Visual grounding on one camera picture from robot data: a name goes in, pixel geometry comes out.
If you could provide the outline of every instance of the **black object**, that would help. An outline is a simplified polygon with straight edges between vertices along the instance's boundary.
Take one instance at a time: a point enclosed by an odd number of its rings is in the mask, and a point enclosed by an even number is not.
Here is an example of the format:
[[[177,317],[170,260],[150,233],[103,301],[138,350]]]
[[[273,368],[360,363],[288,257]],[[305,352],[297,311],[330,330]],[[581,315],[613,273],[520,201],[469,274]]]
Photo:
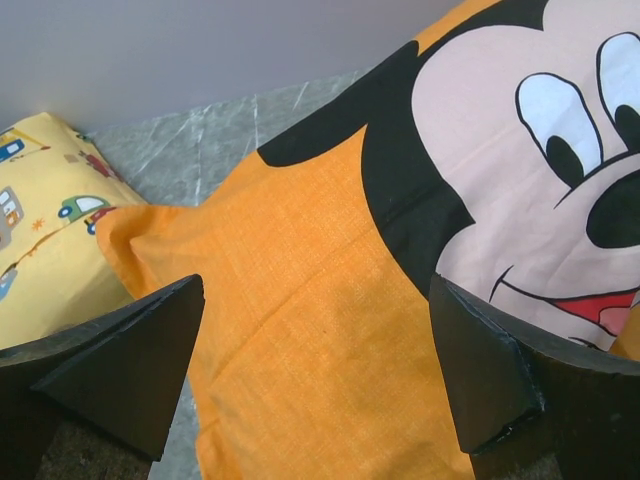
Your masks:
[[[640,363],[557,337],[439,276],[430,309],[478,480],[640,479]]]
[[[93,442],[89,457],[110,452],[112,464],[118,456],[138,465],[159,460],[203,308],[202,279],[191,276],[95,320],[1,350],[0,478],[53,478],[38,473],[41,464],[66,467],[47,452],[71,455],[75,448],[80,458],[80,442]]]

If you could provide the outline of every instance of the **marble surface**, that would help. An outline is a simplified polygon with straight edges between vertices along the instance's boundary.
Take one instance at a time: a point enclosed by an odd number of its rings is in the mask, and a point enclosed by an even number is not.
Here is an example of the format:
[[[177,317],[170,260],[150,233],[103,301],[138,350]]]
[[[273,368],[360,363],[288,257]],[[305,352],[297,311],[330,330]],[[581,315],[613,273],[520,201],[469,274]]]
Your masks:
[[[317,110],[366,70],[195,108],[92,135],[107,161],[150,203],[202,203],[248,153]],[[188,382],[151,480],[195,480],[198,432]]]

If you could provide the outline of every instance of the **white wall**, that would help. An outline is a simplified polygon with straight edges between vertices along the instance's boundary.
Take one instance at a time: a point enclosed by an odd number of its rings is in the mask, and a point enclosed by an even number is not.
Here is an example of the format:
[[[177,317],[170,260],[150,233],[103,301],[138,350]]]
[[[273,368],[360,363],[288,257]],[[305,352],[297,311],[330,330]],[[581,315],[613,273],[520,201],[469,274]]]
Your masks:
[[[459,0],[8,0],[0,129],[84,130],[372,66]]]

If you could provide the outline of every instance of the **yellow pillow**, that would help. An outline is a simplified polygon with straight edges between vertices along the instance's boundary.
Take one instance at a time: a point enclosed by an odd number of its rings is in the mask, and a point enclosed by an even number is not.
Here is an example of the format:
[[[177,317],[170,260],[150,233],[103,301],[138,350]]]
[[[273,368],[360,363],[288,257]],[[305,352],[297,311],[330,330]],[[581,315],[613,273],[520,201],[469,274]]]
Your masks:
[[[637,60],[638,25],[636,0],[468,1],[201,207],[105,218],[134,296],[204,279],[189,376],[206,479],[473,478],[434,272],[611,346],[640,285],[638,216],[620,205],[640,191],[638,116],[617,63]],[[638,329],[622,338],[633,354]]]
[[[142,203],[85,137],[43,113],[0,133],[0,349],[131,301],[98,220]]]

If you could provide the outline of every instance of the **red tongue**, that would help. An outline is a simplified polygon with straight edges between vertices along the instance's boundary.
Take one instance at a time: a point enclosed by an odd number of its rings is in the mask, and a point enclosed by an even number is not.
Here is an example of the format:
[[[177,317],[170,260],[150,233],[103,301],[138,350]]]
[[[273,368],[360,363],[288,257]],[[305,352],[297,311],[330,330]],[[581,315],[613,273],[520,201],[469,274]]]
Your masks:
[[[602,322],[601,314],[605,310],[631,308],[636,292],[613,293],[600,297],[579,298],[576,300],[556,300],[552,302],[556,307],[572,315],[577,315],[593,323]]]

